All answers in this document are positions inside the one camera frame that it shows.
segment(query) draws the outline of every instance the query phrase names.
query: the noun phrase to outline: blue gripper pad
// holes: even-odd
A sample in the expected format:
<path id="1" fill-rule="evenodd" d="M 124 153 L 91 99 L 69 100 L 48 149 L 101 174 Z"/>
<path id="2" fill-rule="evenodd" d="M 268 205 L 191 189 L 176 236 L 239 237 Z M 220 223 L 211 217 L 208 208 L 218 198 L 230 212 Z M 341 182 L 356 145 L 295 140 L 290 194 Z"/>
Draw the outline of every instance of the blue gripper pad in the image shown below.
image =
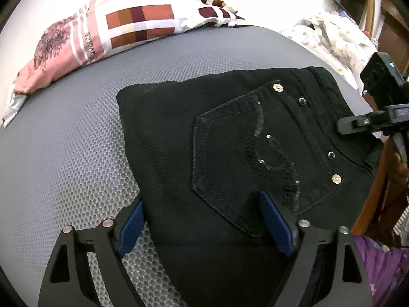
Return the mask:
<path id="1" fill-rule="evenodd" d="M 295 225 L 297 219 L 289 209 L 279 204 L 276 205 L 264 191 L 260 193 L 259 207 L 264 223 L 273 236 L 278 250 L 287 257 L 291 257 L 297 247 L 298 228 Z"/>
<path id="2" fill-rule="evenodd" d="M 139 235 L 141 234 L 142 229 L 144 228 L 144 225 L 145 217 L 141 201 L 136 206 L 135 210 L 130 215 L 121 231 L 121 241 L 117 249 L 117 254 L 120 258 L 124 257 L 125 254 L 132 251 Z"/>

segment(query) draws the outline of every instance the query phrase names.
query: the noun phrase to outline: mesh fabric surface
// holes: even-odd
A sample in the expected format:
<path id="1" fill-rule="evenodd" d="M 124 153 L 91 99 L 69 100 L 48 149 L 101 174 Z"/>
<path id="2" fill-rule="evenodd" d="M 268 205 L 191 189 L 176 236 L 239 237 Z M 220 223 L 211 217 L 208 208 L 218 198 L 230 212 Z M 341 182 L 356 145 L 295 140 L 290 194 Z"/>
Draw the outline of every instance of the mesh fabric surface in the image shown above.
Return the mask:
<path id="1" fill-rule="evenodd" d="M 61 229 L 114 218 L 139 189 L 125 157 L 115 96 L 136 83 L 183 81 L 233 69 L 328 67 L 265 28 L 204 28 L 144 44 L 77 69 L 37 91 L 0 130 L 0 264 L 29 307 Z M 335 71 L 355 114 L 370 111 Z M 101 304 L 111 306 L 97 260 L 89 264 Z M 185 306 L 145 226 L 123 264 L 147 307 Z"/>

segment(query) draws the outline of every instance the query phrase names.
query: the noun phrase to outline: back pocket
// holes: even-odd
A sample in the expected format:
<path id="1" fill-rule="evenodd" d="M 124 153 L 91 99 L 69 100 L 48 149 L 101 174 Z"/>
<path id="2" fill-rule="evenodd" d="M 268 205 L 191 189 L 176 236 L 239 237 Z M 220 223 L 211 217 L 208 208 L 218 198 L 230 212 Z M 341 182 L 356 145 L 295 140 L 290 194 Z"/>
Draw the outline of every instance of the back pocket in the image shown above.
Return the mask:
<path id="1" fill-rule="evenodd" d="M 194 128 L 193 190 L 252 236 L 265 231 L 258 209 L 261 190 L 298 215 L 336 189 L 322 151 L 326 146 L 309 127 L 316 121 L 307 121 L 298 103 L 273 86 L 199 115 Z"/>

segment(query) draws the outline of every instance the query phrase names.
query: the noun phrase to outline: gold button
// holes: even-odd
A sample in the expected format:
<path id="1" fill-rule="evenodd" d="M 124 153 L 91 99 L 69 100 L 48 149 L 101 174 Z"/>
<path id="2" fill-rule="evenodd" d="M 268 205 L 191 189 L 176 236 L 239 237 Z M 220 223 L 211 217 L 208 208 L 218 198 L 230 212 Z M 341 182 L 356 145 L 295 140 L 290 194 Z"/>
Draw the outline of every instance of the gold button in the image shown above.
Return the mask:
<path id="1" fill-rule="evenodd" d="M 333 182 L 336 184 L 340 184 L 342 181 L 341 177 L 338 174 L 333 175 Z"/>
<path id="2" fill-rule="evenodd" d="M 276 90 L 277 92 L 282 92 L 283 91 L 283 86 L 279 83 L 275 83 L 273 85 L 273 89 Z"/>

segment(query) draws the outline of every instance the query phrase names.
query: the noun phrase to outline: black jeans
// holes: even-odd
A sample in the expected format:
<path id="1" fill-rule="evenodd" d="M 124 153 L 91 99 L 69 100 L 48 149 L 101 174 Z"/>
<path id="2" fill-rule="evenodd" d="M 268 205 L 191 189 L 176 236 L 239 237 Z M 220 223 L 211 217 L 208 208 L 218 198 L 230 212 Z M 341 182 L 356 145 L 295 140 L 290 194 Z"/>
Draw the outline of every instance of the black jeans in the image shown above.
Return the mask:
<path id="1" fill-rule="evenodd" d="M 190 307 L 267 306 L 291 260 L 258 193 L 316 227 L 351 227 L 382 149 L 372 134 L 337 135 L 352 113 L 323 68 L 132 85 L 117 100 L 153 242 Z"/>

